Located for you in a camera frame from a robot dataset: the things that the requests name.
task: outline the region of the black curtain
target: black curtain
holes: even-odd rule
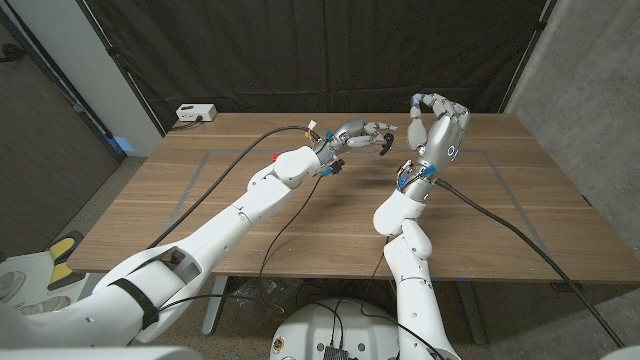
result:
[[[545,0],[88,0],[163,127],[220,112],[497,112]]]

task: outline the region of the wire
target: wire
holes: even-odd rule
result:
[[[352,297],[352,298],[360,298],[362,297],[362,293],[363,291],[360,290],[359,285],[361,285],[362,283],[360,281],[357,280],[350,280],[350,279],[342,279],[340,281],[340,286],[339,286],[339,290],[340,290],[340,294],[347,294],[348,297]],[[395,311],[396,309],[396,299],[395,297],[391,296],[391,293],[389,292],[389,290],[387,288],[384,287],[384,285],[378,283],[377,281],[373,281],[373,284],[379,286],[382,290],[384,290],[385,295],[388,299],[388,301],[379,301],[379,300],[373,300],[373,299],[369,299],[369,303],[385,310],[387,313],[392,313]]]
[[[174,128],[171,128],[171,130],[187,130],[189,128],[192,128],[192,127],[196,126],[197,124],[199,124],[201,122],[202,122],[202,116],[198,115],[198,117],[196,118],[195,121],[192,121],[192,122],[190,122],[188,124],[185,124],[185,125],[176,126]]]
[[[325,146],[327,146],[327,143],[329,142],[329,140],[327,141],[322,141],[322,146],[320,147],[320,149],[318,149],[318,151],[316,151],[316,154],[319,154],[320,151],[322,151],[324,149]]]
[[[312,304],[314,304],[314,305],[318,305],[318,306],[322,306],[323,308],[325,308],[325,309],[327,309],[327,310],[331,311],[331,312],[333,313],[334,320],[335,320],[335,318],[336,318],[336,317],[338,318],[338,321],[340,322],[340,347],[339,347],[338,349],[342,350],[342,344],[343,344],[343,343],[342,343],[342,340],[343,340],[343,338],[344,338],[344,327],[342,326],[342,319],[340,318],[340,315],[338,315],[338,313],[337,313],[335,310],[333,310],[332,308],[330,308],[330,307],[328,307],[328,306],[326,306],[326,305],[324,305],[324,304],[321,304],[321,303],[319,303],[319,302],[314,302],[314,303],[312,303]]]
[[[620,340],[618,335],[615,333],[615,331],[613,331],[613,329],[609,326],[609,324],[607,324],[607,322],[604,320],[602,315],[600,315],[598,310],[596,310],[596,308],[593,307],[593,305],[591,305],[591,303],[584,297],[584,295],[582,294],[580,289],[578,289],[578,287],[574,284],[574,282],[571,279],[569,279],[569,276],[567,276],[567,274],[565,274],[565,272],[560,268],[560,266],[558,266],[558,264],[556,264],[556,262],[553,261],[553,259],[551,259],[551,257],[549,257],[549,255],[547,255],[544,251],[542,251],[542,249],[540,249],[538,247],[538,245],[536,245],[531,239],[529,239],[522,231],[520,231],[518,228],[516,228],[515,226],[513,226],[511,223],[509,223],[508,221],[504,220],[503,218],[499,217],[498,215],[496,215],[496,214],[490,212],[489,210],[483,208],[482,206],[476,204],[471,199],[469,199],[468,197],[463,195],[461,192],[456,190],[453,186],[451,186],[451,184],[447,183],[446,181],[437,178],[435,180],[435,184],[440,186],[441,188],[443,188],[445,190],[450,191],[455,196],[460,198],[460,200],[462,200],[465,203],[469,204],[471,207],[473,207],[474,209],[478,210],[482,214],[484,214],[484,215],[492,218],[493,220],[499,222],[500,224],[504,225],[509,230],[513,231],[516,235],[518,235],[522,240],[524,240],[524,242],[527,243],[527,245],[529,245],[536,253],[538,253],[538,255],[540,255],[540,257],[544,261],[546,261],[547,264],[549,264],[551,266],[551,268],[556,273],[558,273],[558,275],[560,275],[562,280],[564,280],[564,282],[567,285],[569,285],[571,290],[573,290],[573,292],[578,296],[578,298],[580,299],[580,301],[582,301],[584,306],[589,310],[589,312],[591,312],[593,317],[595,317],[596,320],[598,320],[598,322],[604,328],[604,330],[607,332],[607,334],[609,334],[609,336],[611,337],[613,342],[615,342],[616,345],[619,348],[623,348],[625,346],[624,343],[622,342],[622,340]]]
[[[180,223],[182,223],[184,219],[186,219],[187,216],[189,216],[193,212],[193,210],[195,210],[198,207],[198,205],[200,205],[207,198],[207,196],[209,196],[209,194],[211,194],[213,190],[216,187],[218,187],[220,182],[222,182],[222,180],[231,172],[231,170],[238,164],[238,162],[240,162],[240,160],[242,160],[242,158],[245,155],[247,155],[249,151],[251,151],[251,149],[253,149],[256,145],[258,145],[262,140],[267,138],[269,135],[275,134],[280,131],[286,131],[286,130],[302,130],[304,132],[309,131],[309,129],[304,126],[283,126],[283,127],[279,127],[264,133],[264,135],[260,136],[256,141],[253,142],[253,144],[249,145],[249,147],[247,147],[240,155],[238,155],[238,157],[231,163],[231,165],[229,165],[227,170],[225,170],[222,173],[222,175],[220,175],[218,180],[216,180],[216,182],[213,183],[213,185],[211,185],[211,187],[193,205],[191,205],[191,207],[187,211],[185,211],[185,213],[182,214],[180,218],[178,218],[178,220],[176,220],[173,224],[171,224],[171,226],[169,226],[169,228],[167,228],[167,230],[165,230],[162,234],[160,234],[160,236],[158,236],[158,238],[154,242],[152,242],[147,247],[147,249],[156,247],[162,240],[164,240],[167,237],[167,235],[169,235],[175,228],[177,228],[178,225],[180,225]],[[318,134],[316,134],[313,131],[311,131],[311,135],[313,135],[316,138],[319,138]]]
[[[302,289],[304,289],[307,286],[313,286],[313,287],[319,289],[320,291],[322,291],[322,293],[315,293],[315,294],[334,295],[333,291],[328,291],[328,290],[326,290],[326,289],[324,289],[321,286],[318,286],[316,284],[311,284],[311,283],[302,284],[302,285],[300,285],[300,287],[298,288],[298,291],[296,292],[296,309],[300,309],[300,304],[298,302],[298,298],[300,297],[300,292],[302,291]]]
[[[372,314],[365,314],[364,313],[364,301],[367,297],[367,294],[369,293],[369,286],[371,285],[371,283],[373,282],[373,278],[376,276],[376,273],[378,272],[378,268],[380,267],[380,264],[382,263],[382,259],[384,259],[384,252],[382,253],[382,256],[380,256],[380,260],[378,260],[378,265],[376,265],[376,268],[373,270],[373,274],[371,274],[371,277],[369,278],[369,284],[367,285],[367,289],[364,292],[364,295],[362,296],[362,301],[360,303],[360,313],[366,317],[374,317],[374,318],[378,318],[378,319],[384,319],[387,320],[395,325],[397,325],[399,328],[401,328],[402,330],[408,332],[409,334],[411,334],[413,337],[415,337],[416,339],[420,340],[420,342],[422,342],[423,344],[425,344],[429,350],[431,350],[434,354],[436,354],[436,356],[440,359],[440,360],[445,360],[444,357],[442,355],[440,355],[440,353],[433,347],[431,346],[431,344],[429,344],[426,340],[424,340],[423,338],[421,338],[420,336],[418,336],[418,334],[414,333],[413,331],[409,330],[409,328],[407,328],[406,326],[400,324],[399,322],[390,319],[386,316],[379,316],[379,315],[372,315]]]
[[[311,189],[311,192],[309,193],[309,196],[307,197],[307,200],[305,200],[304,204],[302,204],[302,206],[300,207],[300,210],[298,210],[298,212],[295,215],[293,215],[291,220],[289,220],[289,222],[282,228],[282,230],[280,230],[278,235],[276,235],[276,237],[273,239],[273,241],[271,241],[271,244],[269,245],[269,248],[267,249],[267,252],[265,252],[265,254],[264,254],[264,259],[262,260],[262,266],[260,267],[260,273],[258,273],[258,283],[259,283],[259,286],[260,286],[260,298],[270,308],[272,308],[274,310],[278,310],[278,311],[280,311],[282,313],[284,313],[284,309],[280,305],[278,305],[276,303],[273,303],[271,301],[267,301],[265,299],[265,297],[264,297],[264,292],[263,292],[263,289],[262,289],[262,272],[264,271],[265,265],[267,265],[267,259],[269,257],[269,252],[271,251],[271,248],[273,247],[273,244],[276,243],[276,240],[278,240],[280,235],[282,235],[282,233],[289,227],[289,225],[291,225],[291,223],[298,217],[298,215],[300,215],[300,213],[302,212],[304,207],[307,205],[307,203],[311,199],[311,196],[316,191],[316,188],[318,187],[318,184],[320,184],[320,180],[322,180],[322,176],[318,176],[318,181],[316,181],[316,184],[313,186],[313,189]]]
[[[392,280],[392,278],[390,278],[389,279],[389,286],[391,286],[391,290],[393,290],[394,299],[397,299],[398,293],[396,292],[396,288],[395,288],[394,285],[395,285],[394,281]]]
[[[331,346],[333,347],[333,333],[336,329],[336,315],[338,315],[338,306],[342,302],[342,298],[338,299],[338,303],[336,304],[335,311],[333,312],[333,326],[331,326]],[[342,330],[340,331],[340,349],[342,349],[342,338],[344,337],[344,333]]]
[[[212,298],[212,297],[219,297],[219,298],[225,298],[225,299],[229,298],[229,299],[241,299],[241,300],[257,301],[254,298],[250,298],[250,297],[246,297],[246,296],[225,295],[225,294],[203,294],[203,295],[189,296],[189,297],[186,297],[184,299],[180,299],[180,300],[174,301],[174,302],[172,302],[170,304],[163,305],[163,306],[158,308],[158,312],[166,310],[166,309],[168,309],[168,308],[170,308],[172,306],[175,306],[175,305],[178,305],[178,304],[182,304],[183,302],[196,300],[196,299]]]
[[[324,296],[333,296],[333,297],[340,297],[339,294],[333,294],[333,293],[325,293],[325,292],[317,292],[317,293],[313,293],[313,294],[309,294],[307,296],[304,297],[304,301],[309,301],[309,298],[312,296],[318,296],[318,295],[324,295]]]

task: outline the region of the wooden table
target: wooden table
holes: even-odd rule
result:
[[[335,130],[345,121],[400,126],[386,156],[379,148],[344,154],[337,176],[323,179],[309,204],[280,237],[266,276],[368,277],[385,238],[372,224],[394,189],[396,170],[415,160],[406,146],[407,114],[218,114],[212,123],[173,131],[124,188],[68,261],[77,271],[106,272],[143,250],[210,186],[241,150],[283,125]],[[429,128],[433,116],[425,115]],[[537,241],[577,281],[637,282],[640,262],[581,196],[518,119],[474,114],[456,162],[442,177]],[[274,152],[308,144],[299,131],[278,133],[256,147],[165,242],[179,240],[236,200]],[[315,179],[307,179],[276,216],[266,219],[215,269],[217,275],[257,275],[264,252],[300,208]],[[557,275],[522,240],[452,194],[435,189],[420,218],[433,242],[431,275],[441,280],[555,281]],[[379,277],[391,275],[383,262]]]

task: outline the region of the white box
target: white box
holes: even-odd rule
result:
[[[180,121],[196,121],[198,116],[202,116],[201,121],[212,121],[217,113],[213,104],[182,104],[176,110]]]

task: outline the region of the robotic arm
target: robotic arm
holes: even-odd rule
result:
[[[0,347],[87,347],[126,345],[136,338],[148,342],[166,330],[190,301],[157,309],[198,293],[214,267],[262,219],[278,212],[306,176],[338,173],[338,155],[351,147],[382,145],[396,127],[354,119],[314,149],[286,152],[249,181],[247,192],[187,238],[139,252],[112,269],[93,294],[60,311],[23,316],[0,307]],[[176,259],[171,263],[163,258]]]
[[[420,104],[431,106],[438,120],[429,133],[422,124]],[[444,358],[460,359],[444,331],[427,259],[432,246],[417,219],[423,202],[434,186],[436,172],[453,162],[464,141],[469,110],[438,95],[416,94],[412,98],[408,144],[417,150],[414,163],[408,160],[399,170],[396,189],[378,208],[373,223],[378,233],[394,237],[384,255],[397,285],[398,322],[433,346]],[[400,353],[408,359],[431,359],[429,349],[411,334],[400,331]]]

